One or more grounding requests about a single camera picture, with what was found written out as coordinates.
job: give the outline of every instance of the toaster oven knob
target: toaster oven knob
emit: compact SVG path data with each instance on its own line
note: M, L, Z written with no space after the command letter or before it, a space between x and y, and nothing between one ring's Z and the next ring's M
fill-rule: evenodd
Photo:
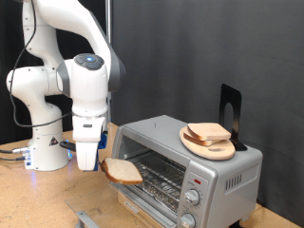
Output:
M196 190L189 190L188 192L183 194L183 197L192 206L196 206L196 205L199 204L200 196L199 196L199 193Z
M190 214L185 214L183 215L183 217L180 218L180 227L193 228L195 227L195 225L196 221Z

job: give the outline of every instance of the metal bracket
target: metal bracket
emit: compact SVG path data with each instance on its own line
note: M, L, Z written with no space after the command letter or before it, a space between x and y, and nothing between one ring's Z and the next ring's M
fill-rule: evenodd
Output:
M76 212L78 217L78 223L75 225L75 228L85 228L85 225L88 228L100 228L87 214L85 211Z
M231 142L234 144L236 151L245 151L247 150L247 147L238 140L241 94L238 90L223 84L221 85L218 117L218 123L222 126L224 126L225 107L228 103L231 104L234 110L234 123L232 128Z

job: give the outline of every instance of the control panel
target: control panel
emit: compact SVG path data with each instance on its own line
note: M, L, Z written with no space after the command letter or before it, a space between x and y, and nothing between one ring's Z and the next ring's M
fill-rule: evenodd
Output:
M208 181L192 172L188 175L186 190L181 198L181 215L178 227L198 228L203 213L204 196Z

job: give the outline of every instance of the cable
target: cable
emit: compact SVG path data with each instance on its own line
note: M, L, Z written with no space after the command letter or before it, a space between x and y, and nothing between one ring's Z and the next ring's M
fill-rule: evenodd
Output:
M26 157L19 157L19 158L15 158L15 159L4 159L4 158L0 158L0 160L4 160L4 161L22 161L25 160Z
M11 150L1 150L0 149L0 153L3 153L3 154L12 154L12 151Z
M58 119L56 119L56 120L54 120L52 122L41 123L41 124L37 124L37 125L24 125L24 124L18 123L18 121L17 121L17 118L16 118L17 108L16 108L15 102L14 102L12 94L11 94L13 76L14 76L15 70L16 70L18 64L19 64L20 58L22 57L23 53L27 49L27 47L28 47L29 43L31 42L31 40L34 38L34 35L36 34L36 29L37 29L36 11L35 11L35 7L34 7L34 3L33 3L33 0L30 0L30 2L31 2L31 6L32 6L33 16L34 16L34 32L32 33L32 35L31 35L30 39L28 40L27 44L25 45L25 47L22 49L22 51L19 54L18 59L17 59L17 61L15 63L15 66L13 67L13 71L12 71L12 75L11 75L11 81L10 81L10 90L9 90L10 101L11 101L11 104L12 104L12 107L13 107L13 120L15 121L15 123L18 126L27 127L27 128L32 128L32 127L37 127L37 126L44 126L44 125L53 124L53 123L58 122L58 121L62 120L63 118L65 118L65 117L67 117L67 116L69 116L69 115L72 114L71 112L69 112L66 115L62 116L61 118L58 118Z

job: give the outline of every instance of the round wooden board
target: round wooden board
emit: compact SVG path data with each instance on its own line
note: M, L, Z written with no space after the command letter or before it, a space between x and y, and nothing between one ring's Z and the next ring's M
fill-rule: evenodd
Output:
M187 126L180 130L180 139L184 146L186 146L193 153L209 160L228 160L234 157L236 149L230 140L224 140L210 146L198 145L187 141L183 137L183 132Z

